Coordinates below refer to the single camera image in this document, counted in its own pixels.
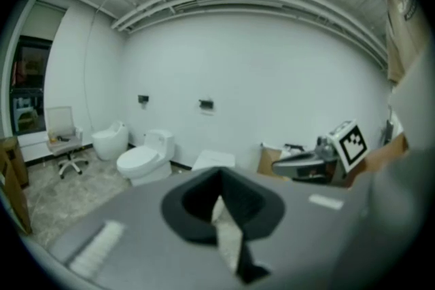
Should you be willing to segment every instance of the toilet tank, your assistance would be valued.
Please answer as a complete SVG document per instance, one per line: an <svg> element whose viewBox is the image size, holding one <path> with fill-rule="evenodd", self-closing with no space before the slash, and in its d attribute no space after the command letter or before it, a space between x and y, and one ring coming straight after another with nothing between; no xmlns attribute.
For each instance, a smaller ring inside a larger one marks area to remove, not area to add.
<svg viewBox="0 0 435 290"><path fill-rule="evenodd" d="M174 136L167 130L149 130L145 133L145 146L156 150L163 158L170 160L175 153Z"/></svg>

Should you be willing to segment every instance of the toilet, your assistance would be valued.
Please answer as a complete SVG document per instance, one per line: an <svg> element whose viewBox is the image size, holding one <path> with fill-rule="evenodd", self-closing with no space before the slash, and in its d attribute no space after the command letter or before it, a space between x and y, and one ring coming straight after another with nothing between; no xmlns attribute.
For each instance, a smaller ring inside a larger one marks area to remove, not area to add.
<svg viewBox="0 0 435 290"><path fill-rule="evenodd" d="M128 147L128 129L121 121L115 121L107 130L92 135L92 145L100 160L118 158Z"/></svg>
<svg viewBox="0 0 435 290"><path fill-rule="evenodd" d="M145 134L143 145L122 154L116 166L133 186L139 186L171 175L169 161L174 154L174 136L167 130L150 130Z"/></svg>
<svg viewBox="0 0 435 290"><path fill-rule="evenodd" d="M196 159L192 170L199 170L216 166L234 168L236 166L236 158L231 153L203 150Z"/></svg>

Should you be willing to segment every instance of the white sticker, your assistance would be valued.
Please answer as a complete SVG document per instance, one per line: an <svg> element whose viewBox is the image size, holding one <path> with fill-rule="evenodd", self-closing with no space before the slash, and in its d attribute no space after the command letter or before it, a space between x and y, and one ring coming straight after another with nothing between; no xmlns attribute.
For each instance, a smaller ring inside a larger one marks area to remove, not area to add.
<svg viewBox="0 0 435 290"><path fill-rule="evenodd" d="M344 204L342 200L336 200L334 198L325 197L317 194L309 196L308 200L311 203L316 203L318 205L325 206L326 208L335 209L337 211L340 210Z"/></svg>

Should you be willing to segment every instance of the white office chair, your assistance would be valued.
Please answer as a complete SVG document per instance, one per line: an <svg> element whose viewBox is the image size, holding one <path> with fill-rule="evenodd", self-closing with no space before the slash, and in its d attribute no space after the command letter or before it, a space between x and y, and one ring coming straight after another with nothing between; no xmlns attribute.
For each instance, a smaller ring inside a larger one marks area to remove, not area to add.
<svg viewBox="0 0 435 290"><path fill-rule="evenodd" d="M82 170L77 165L78 162L88 164L86 158L75 157L74 150L82 147L82 130L76 128L73 122L73 112L71 107L55 107L46 109L47 129L51 137L61 137L66 141L57 140L55 143L47 142L48 149L54 156L66 155L67 160L62 160L58 163L59 175L63 179L63 172L69 166L72 166L78 174L82 174Z"/></svg>

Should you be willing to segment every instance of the shirt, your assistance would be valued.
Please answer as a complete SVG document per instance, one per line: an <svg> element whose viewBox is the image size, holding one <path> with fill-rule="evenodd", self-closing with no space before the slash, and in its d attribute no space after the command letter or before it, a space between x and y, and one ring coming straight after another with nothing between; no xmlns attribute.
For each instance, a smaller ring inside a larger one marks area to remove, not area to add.
<svg viewBox="0 0 435 290"><path fill-rule="evenodd" d="M388 79L399 83L429 44L431 30L417 0L387 0Z"/></svg>

